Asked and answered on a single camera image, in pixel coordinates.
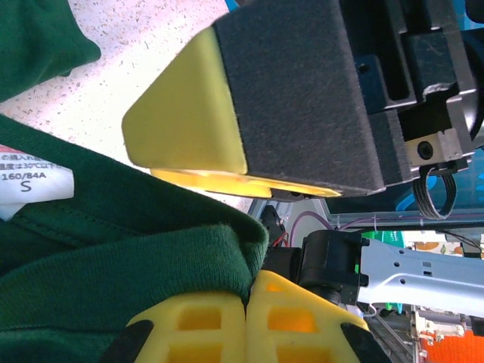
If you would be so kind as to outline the dark green t-shirt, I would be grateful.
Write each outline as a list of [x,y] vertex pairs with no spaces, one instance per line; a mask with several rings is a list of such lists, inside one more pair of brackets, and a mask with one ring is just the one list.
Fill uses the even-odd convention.
[[247,301],[268,246],[247,214],[2,114],[0,145],[67,167],[74,190],[0,219],[0,363],[100,363],[167,298]]

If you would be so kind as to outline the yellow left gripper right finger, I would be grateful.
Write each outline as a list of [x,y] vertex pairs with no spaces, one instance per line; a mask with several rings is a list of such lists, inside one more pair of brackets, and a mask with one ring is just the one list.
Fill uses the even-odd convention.
[[246,363],[392,363],[357,315],[271,271],[253,285]]

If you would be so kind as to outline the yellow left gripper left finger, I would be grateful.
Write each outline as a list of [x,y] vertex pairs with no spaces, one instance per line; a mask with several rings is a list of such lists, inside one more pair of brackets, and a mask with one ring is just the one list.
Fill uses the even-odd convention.
[[230,293],[186,293],[133,317],[100,363],[245,363],[245,310]]

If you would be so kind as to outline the white t-shirt size label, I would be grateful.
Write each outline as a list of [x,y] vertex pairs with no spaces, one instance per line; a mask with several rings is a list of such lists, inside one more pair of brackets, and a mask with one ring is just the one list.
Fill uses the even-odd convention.
[[71,169],[0,144],[0,219],[10,220],[25,205],[74,196]]

